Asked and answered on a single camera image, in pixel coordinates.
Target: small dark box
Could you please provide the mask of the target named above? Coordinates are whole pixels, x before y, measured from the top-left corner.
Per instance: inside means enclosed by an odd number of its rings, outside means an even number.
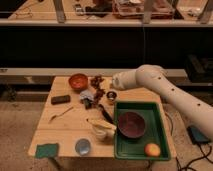
[[[55,96],[51,98],[52,105],[67,103],[67,102],[70,102],[70,95]]]
[[[187,128],[188,134],[193,144],[207,144],[211,140],[202,134],[195,126],[191,125]]]

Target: green tray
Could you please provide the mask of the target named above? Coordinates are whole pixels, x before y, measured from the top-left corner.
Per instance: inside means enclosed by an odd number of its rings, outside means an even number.
[[[138,139],[123,136],[119,130],[115,133],[115,158],[132,160],[170,160],[170,151],[166,140],[158,104],[155,102],[127,102],[118,101],[114,108],[114,121],[117,125],[118,116],[125,112],[136,112],[145,119],[145,134]],[[161,155],[149,157],[144,152],[147,143],[160,146]]]

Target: table leg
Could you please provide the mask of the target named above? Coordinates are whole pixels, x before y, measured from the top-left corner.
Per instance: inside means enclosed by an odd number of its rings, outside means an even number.
[[[53,167],[58,170],[58,171],[62,171],[62,167],[60,166],[60,164],[58,163],[58,161],[53,158],[53,157],[48,157],[47,158],[48,161],[53,165]]]

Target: orange bowl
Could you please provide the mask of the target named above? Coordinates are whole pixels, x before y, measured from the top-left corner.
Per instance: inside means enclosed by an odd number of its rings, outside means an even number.
[[[69,85],[73,90],[82,91],[88,87],[88,77],[84,74],[74,74],[69,78]]]

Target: food item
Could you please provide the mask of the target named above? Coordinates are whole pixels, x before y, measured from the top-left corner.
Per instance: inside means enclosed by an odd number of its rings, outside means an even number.
[[[155,143],[148,143],[145,146],[144,151],[147,156],[152,156],[152,157],[158,157],[160,156],[160,153],[161,153],[159,145]]]
[[[94,126],[99,126],[99,127],[103,127],[103,128],[107,128],[107,129],[112,129],[112,130],[116,130],[116,126],[103,120],[103,119],[93,119],[93,118],[88,118],[87,122],[89,122],[90,124],[94,125]]]

